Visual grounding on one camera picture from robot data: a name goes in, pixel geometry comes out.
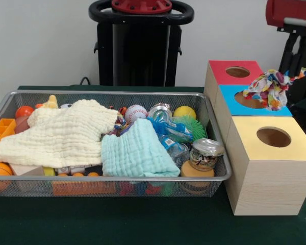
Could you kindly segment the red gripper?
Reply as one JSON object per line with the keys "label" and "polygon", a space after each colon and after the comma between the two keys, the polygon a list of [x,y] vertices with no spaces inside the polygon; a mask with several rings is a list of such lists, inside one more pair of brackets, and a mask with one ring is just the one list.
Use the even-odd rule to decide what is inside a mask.
{"label": "red gripper", "polygon": [[[268,25],[275,27],[282,28],[284,25],[293,25],[306,28],[306,1],[269,0],[266,5],[266,21]],[[294,44],[295,34],[290,33],[279,66],[279,71],[284,74],[290,69],[291,65],[292,77],[296,77],[300,73],[304,37],[300,36],[298,51],[293,55]]]}

